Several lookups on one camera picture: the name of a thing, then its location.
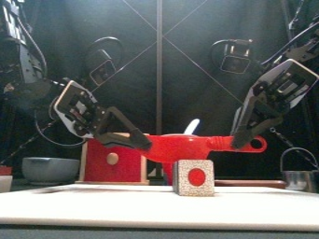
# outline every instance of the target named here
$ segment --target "small cube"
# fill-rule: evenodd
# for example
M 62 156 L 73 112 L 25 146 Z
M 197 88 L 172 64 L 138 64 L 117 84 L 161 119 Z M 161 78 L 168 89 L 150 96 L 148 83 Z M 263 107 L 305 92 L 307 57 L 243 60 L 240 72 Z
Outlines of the small cube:
M 175 162 L 173 191 L 180 196 L 213 196 L 213 162 L 209 160 L 179 160 Z

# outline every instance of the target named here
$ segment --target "red wooden block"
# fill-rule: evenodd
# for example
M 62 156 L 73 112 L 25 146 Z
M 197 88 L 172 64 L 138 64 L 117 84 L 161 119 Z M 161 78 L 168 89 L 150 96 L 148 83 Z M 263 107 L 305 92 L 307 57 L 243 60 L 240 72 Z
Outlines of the red wooden block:
M 89 139 L 82 150 L 80 181 L 146 183 L 145 158 L 132 148 L 106 148 Z

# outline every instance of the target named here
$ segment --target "black curtain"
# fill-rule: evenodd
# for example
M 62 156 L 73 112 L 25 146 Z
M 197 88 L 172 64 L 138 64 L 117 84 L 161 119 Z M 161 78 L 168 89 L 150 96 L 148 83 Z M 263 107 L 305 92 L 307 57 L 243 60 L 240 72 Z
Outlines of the black curtain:
M 154 134 L 158 123 L 160 24 L 161 133 L 183 133 L 191 120 L 200 119 L 196 135 L 229 135 L 235 111 L 243 104 L 257 74 L 253 67 L 240 75 L 221 72 L 212 62 L 211 46 L 221 39 L 251 39 L 253 59 L 265 61 L 289 40 L 287 11 L 293 14 L 297 1 L 162 0 L 161 22 L 157 22 L 157 3 L 156 0 L 28 0 L 25 11 L 33 22 L 33 38 L 46 57 L 48 76 L 57 80 L 62 77 L 78 79 L 84 73 L 86 47 L 101 37 L 116 37 L 124 47 L 121 65 L 116 67 L 122 69 L 92 89 L 93 94 L 105 107 L 113 105 L 120 109 L 142 132 Z M 309 21 L 309 14 L 303 21 L 300 30 Z M 104 49 L 118 62 L 117 46 L 106 43 Z M 213 57 L 221 57 L 219 51 Z M 311 96 L 311 110 L 319 112 L 315 95 Z M 317 124 L 309 126 L 309 121 L 317 120 L 317 116 L 309 119 L 304 114 L 304 107 L 299 105 L 277 131 L 297 147 L 316 150 L 313 135 L 317 137 L 317 133 L 312 132 L 312 127 L 317 130 Z M 53 134 L 65 140 L 68 133 L 61 133 L 60 129 Z M 21 127 L 14 137 L 20 140 L 13 147 L 32 134 L 30 131 L 29 127 Z M 268 141 L 264 153 L 209 154 L 216 165 L 216 177 L 280 177 L 279 158 L 287 146 L 271 133 L 265 132 L 263 136 Z M 24 154 L 80 157 L 80 148 L 61 151 L 42 141 L 38 139 Z M 45 144 L 41 148 L 50 150 L 41 152 L 38 144 Z M 301 162 L 296 165 L 307 168 Z

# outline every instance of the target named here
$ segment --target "black cable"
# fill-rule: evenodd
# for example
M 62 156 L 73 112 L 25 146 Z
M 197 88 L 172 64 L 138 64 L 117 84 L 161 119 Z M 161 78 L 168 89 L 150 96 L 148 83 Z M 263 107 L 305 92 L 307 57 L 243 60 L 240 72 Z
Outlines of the black cable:
M 211 50 L 209 50 L 209 52 L 211 52 L 211 61 L 212 61 L 212 64 L 213 64 L 215 67 L 219 68 L 219 66 L 216 65 L 215 58 L 213 58 L 213 52 L 215 52 L 216 46 L 219 46 L 219 45 L 225 45 L 225 44 L 233 43 L 233 42 L 235 42 L 235 40 L 232 40 L 232 39 L 219 40 L 219 41 L 216 41 L 216 42 L 213 43 L 213 45 L 211 46 Z
M 29 35 L 28 30 L 25 29 L 25 26 L 21 23 L 18 18 L 17 18 L 17 22 L 18 22 L 18 25 L 20 25 L 22 31 L 24 31 L 24 34 L 28 37 L 28 40 L 32 43 L 32 45 L 33 45 L 33 47 L 34 47 L 34 49 L 37 51 L 37 54 L 40 56 L 40 61 L 41 61 L 41 66 L 42 66 L 42 75 L 44 75 L 44 79 L 46 79 L 46 60 L 45 60 L 45 56 L 44 56 L 42 52 L 41 52 L 40 48 L 37 47 L 37 44 L 34 43 L 33 38 Z
M 46 125 L 45 129 L 49 128 L 57 121 L 60 121 L 60 119 L 53 120 L 53 121 Z M 52 144 L 53 144 L 54 146 L 57 146 L 57 147 L 61 147 L 61 148 L 76 148 L 76 147 L 80 147 L 80 146 L 84 144 L 84 142 L 85 142 L 85 139 L 82 139 L 82 141 L 81 141 L 80 143 L 76 143 L 76 144 L 72 144 L 72 145 L 65 145 L 65 144 L 60 144 L 60 143 L 54 142 L 53 140 L 50 140 L 50 139 L 44 135 L 44 130 L 45 130 L 45 129 L 41 130 L 40 127 L 38 127 L 36 110 L 34 110 L 34 128 L 36 128 L 37 134 L 38 134 L 49 143 L 52 143 Z
M 124 55 L 124 47 L 122 47 L 122 44 L 121 44 L 121 41 L 113 37 L 113 36 L 106 36 L 106 37 L 102 37 L 100 39 L 97 39 L 88 47 L 86 47 L 86 50 L 85 50 L 85 53 L 84 53 L 84 57 L 86 57 L 89 51 L 98 47 L 104 42 L 114 42 L 120 48 L 120 58 L 117 60 L 117 63 L 114 64 L 116 67 L 118 67 L 121 65 L 121 60 L 122 60 L 122 55 Z
M 289 46 L 299 40 L 301 36 L 304 36 L 315 27 L 317 27 L 319 22 L 316 22 L 312 26 L 309 26 L 300 34 L 297 34 L 293 39 L 284 45 L 284 47 L 273 54 L 273 56 L 261 63 L 261 65 L 268 64 L 272 62 L 283 53 L 284 51 L 289 48 Z

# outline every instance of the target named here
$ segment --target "red dot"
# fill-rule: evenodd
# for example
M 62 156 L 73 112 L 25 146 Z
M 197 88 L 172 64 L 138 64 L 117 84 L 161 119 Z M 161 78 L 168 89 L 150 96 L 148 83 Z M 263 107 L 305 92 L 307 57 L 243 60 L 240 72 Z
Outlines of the red dot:
M 201 169 L 199 169 L 199 168 L 193 168 L 188 172 L 188 181 L 196 187 L 203 185 L 203 183 L 205 181 L 205 173 L 204 173 L 204 171 Z

